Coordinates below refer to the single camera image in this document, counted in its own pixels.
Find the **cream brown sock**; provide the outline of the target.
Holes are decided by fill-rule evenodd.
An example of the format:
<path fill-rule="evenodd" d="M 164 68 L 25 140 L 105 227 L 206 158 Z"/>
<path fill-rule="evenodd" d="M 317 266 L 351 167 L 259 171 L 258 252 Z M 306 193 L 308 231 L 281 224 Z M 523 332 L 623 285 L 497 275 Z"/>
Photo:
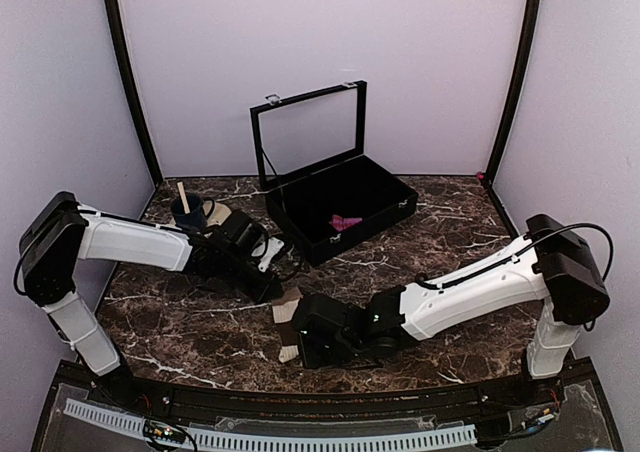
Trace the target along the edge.
<path fill-rule="evenodd" d="M 287 363 L 299 356 L 298 333 L 292 327 L 292 319 L 301 298 L 299 288 L 294 286 L 286 290 L 281 298 L 271 302 L 273 322 L 281 339 L 280 363 Z"/>

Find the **magenta purple sock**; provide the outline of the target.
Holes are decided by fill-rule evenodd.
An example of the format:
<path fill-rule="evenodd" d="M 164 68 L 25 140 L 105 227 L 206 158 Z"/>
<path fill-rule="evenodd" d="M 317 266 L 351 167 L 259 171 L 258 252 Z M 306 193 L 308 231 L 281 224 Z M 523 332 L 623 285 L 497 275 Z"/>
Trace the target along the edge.
<path fill-rule="evenodd" d="M 334 214 L 330 221 L 329 225 L 338 232 L 342 232 L 347 230 L 363 221 L 360 217 L 342 217 L 337 214 Z"/>

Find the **black display box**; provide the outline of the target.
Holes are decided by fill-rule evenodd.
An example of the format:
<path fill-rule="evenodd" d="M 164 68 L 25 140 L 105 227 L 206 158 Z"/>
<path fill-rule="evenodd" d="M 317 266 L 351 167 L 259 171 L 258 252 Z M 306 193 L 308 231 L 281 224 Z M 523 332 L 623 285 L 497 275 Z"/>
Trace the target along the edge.
<path fill-rule="evenodd" d="M 259 183 L 270 218 L 317 267 L 416 211 L 416 191 L 369 158 L 363 80 L 251 108 Z M 363 221 L 338 232 L 331 217 Z"/>

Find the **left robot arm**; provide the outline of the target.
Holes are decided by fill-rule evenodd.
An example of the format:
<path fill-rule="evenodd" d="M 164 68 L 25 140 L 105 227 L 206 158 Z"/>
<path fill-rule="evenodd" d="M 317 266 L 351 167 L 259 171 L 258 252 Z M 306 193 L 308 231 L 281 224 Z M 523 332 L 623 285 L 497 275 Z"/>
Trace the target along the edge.
<path fill-rule="evenodd" d="M 240 210 L 221 222 L 159 225 L 97 210 L 57 193 L 23 233 L 13 287 L 42 309 L 120 408 L 141 399 L 140 384 L 74 282 L 78 262 L 136 264 L 202 279 L 235 281 L 254 303 L 277 299 L 282 280 L 271 264 L 282 240 Z"/>

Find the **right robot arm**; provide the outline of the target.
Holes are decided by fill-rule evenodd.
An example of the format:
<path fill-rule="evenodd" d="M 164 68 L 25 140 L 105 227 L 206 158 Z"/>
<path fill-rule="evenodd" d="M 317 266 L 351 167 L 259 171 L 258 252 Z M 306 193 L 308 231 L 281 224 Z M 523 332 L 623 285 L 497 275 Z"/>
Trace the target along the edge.
<path fill-rule="evenodd" d="M 509 306 L 540 300 L 541 316 L 524 352 L 525 372 L 510 385 L 521 406 L 534 404 L 582 329 L 590 330 L 608 309 L 605 286 L 611 268 L 599 267 L 578 230 L 545 214 L 527 221 L 525 234 L 498 252 L 449 274 L 375 294 L 359 307 L 316 293 L 303 297 L 291 319 L 305 367 L 381 359 L 413 348 L 438 333 Z"/>

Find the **beige ceramic saucer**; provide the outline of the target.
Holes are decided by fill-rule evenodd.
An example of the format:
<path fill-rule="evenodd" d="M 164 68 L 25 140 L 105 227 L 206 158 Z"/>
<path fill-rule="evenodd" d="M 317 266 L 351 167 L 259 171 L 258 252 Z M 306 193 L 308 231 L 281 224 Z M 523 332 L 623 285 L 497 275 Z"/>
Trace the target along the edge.
<path fill-rule="evenodd" d="M 222 225 L 231 215 L 232 210 L 225 204 L 207 200 L 203 212 L 207 226 Z"/>

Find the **dark blue mug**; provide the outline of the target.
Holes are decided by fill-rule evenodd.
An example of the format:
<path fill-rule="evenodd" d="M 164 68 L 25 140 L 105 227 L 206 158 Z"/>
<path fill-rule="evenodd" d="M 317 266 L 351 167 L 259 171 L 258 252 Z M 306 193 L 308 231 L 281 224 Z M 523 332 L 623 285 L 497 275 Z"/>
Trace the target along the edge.
<path fill-rule="evenodd" d="M 187 193 L 186 203 L 187 206 L 184 206 L 182 199 L 177 198 L 170 205 L 170 212 L 176 226 L 185 230 L 204 230 L 214 211 L 215 201 L 209 197 L 203 198 Z"/>

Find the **wooden stir stick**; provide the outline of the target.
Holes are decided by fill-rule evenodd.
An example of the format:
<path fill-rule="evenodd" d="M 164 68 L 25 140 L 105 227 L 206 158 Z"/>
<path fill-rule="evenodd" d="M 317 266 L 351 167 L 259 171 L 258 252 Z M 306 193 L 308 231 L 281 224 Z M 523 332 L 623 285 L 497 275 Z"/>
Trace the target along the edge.
<path fill-rule="evenodd" d="M 177 182 L 177 189 L 179 192 L 180 201 L 183 208 L 183 214 L 188 215 L 191 213 L 188 196 L 185 191 L 184 183 L 182 181 Z"/>

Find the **green circuit board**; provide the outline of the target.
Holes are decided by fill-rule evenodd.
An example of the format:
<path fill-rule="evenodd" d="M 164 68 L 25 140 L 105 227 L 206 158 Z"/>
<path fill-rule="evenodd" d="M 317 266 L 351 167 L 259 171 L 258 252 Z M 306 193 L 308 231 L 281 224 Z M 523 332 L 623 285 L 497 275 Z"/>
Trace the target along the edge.
<path fill-rule="evenodd" d="M 183 444 L 186 434 L 178 428 L 157 421 L 146 421 L 143 436 L 158 443 Z"/>

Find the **black front rail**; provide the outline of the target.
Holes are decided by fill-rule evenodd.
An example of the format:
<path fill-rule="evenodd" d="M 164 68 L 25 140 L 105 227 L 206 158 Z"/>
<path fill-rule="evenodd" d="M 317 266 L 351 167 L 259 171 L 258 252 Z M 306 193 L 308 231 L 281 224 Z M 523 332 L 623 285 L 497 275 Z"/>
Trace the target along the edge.
<path fill-rule="evenodd" d="M 156 370 L 152 375 L 134 374 L 137 401 L 133 412 L 180 423 L 222 416 L 298 422 L 432 416 L 437 423 L 487 422 L 511 411 L 558 403 L 564 397 L 562 377 L 535 380 L 526 372 L 444 387 L 374 391 L 374 385 L 390 383 L 381 378 L 377 364 L 294 370 L 290 382 L 307 387 L 302 393 L 287 392 L 274 380 L 268 380 L 264 390 L 241 390 L 239 374 L 221 383 L 151 357 L 143 361 Z"/>

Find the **left black frame post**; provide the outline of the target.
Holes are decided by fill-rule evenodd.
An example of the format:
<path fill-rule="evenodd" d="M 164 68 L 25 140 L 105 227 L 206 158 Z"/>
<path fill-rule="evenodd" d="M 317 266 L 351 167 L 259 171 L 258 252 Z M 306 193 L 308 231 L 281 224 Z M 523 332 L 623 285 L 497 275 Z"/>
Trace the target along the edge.
<path fill-rule="evenodd" d="M 137 141 L 140 146 L 152 183 L 158 187 L 164 180 L 161 167 L 152 144 L 151 134 L 144 116 L 136 79 L 125 37 L 119 0 L 103 0 L 107 22 L 118 67 L 121 84 L 124 90 L 129 113 L 133 122 Z"/>

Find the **black frame post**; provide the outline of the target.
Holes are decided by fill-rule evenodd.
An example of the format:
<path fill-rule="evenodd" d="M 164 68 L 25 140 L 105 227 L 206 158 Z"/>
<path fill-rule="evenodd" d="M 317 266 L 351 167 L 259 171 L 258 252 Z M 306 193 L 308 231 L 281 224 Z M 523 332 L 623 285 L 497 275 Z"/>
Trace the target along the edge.
<path fill-rule="evenodd" d="M 152 183 L 158 187 L 164 180 L 161 167 L 152 144 L 151 134 L 144 116 L 136 79 L 125 37 L 119 0 L 103 0 L 107 22 L 118 67 L 121 84 L 124 90 L 129 113 L 133 122 L 137 141 L 140 146 Z"/>
<path fill-rule="evenodd" d="M 506 151 L 507 142 L 515 119 L 516 110 L 520 101 L 525 75 L 529 64 L 540 3 L 541 0 L 525 1 L 523 21 L 509 87 L 496 132 L 495 141 L 484 172 L 486 188 L 493 186 Z"/>

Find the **right black frame post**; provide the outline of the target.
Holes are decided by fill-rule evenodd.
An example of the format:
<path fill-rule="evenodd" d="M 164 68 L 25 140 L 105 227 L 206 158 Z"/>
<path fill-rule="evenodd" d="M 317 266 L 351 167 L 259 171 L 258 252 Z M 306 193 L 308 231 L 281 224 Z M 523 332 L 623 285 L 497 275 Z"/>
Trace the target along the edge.
<path fill-rule="evenodd" d="M 525 75 L 529 64 L 540 3 L 541 0 L 525 1 L 523 21 L 509 87 L 496 132 L 495 141 L 484 172 L 486 188 L 493 186 L 506 151 L 507 142 L 515 119 L 516 110 L 520 101 Z"/>

